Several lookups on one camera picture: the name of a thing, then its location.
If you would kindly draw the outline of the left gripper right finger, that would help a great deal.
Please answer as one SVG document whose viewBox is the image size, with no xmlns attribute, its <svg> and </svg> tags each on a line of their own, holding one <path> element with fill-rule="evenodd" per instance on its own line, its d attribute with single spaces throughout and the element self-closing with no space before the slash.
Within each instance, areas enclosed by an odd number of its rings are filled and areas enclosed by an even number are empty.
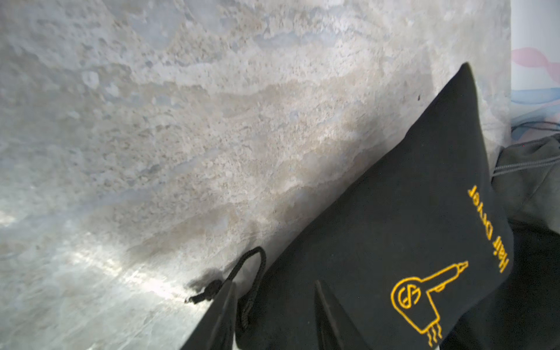
<svg viewBox="0 0 560 350">
<path fill-rule="evenodd" d="M 320 280 L 315 281 L 314 310 L 320 350 L 370 349 L 338 299 Z"/>
</svg>

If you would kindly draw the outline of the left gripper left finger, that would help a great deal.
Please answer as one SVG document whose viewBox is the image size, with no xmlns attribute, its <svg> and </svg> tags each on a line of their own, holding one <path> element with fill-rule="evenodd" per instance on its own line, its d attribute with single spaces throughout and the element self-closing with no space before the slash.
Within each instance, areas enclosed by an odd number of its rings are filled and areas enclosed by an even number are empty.
<svg viewBox="0 0 560 350">
<path fill-rule="evenodd" d="M 185 303 L 211 301 L 181 350 L 230 350 L 236 327 L 236 284 L 231 280 L 214 280 L 201 294 L 189 297 Z"/>
</svg>

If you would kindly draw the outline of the grey drawstring pouch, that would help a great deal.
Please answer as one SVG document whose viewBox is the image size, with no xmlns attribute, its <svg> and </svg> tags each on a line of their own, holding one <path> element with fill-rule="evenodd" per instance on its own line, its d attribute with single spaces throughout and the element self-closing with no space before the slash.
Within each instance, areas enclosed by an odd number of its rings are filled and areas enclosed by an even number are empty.
<svg viewBox="0 0 560 350">
<path fill-rule="evenodd" d="M 492 186 L 507 218 L 559 232 L 559 135 L 503 149 Z"/>
</svg>

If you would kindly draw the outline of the black pouch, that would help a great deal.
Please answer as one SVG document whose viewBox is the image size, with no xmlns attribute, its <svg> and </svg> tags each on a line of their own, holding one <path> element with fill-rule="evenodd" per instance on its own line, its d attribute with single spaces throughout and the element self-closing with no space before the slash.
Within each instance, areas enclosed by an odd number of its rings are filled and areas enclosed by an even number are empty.
<svg viewBox="0 0 560 350">
<path fill-rule="evenodd" d="M 267 265 L 242 255 L 233 348 L 319 349 L 315 281 L 370 349 L 436 349 L 513 268 L 513 233 L 491 186 L 470 65 L 405 138 Z"/>
<path fill-rule="evenodd" d="M 506 281 L 469 310 L 442 349 L 558 349 L 559 234 L 513 223 Z"/>
</svg>

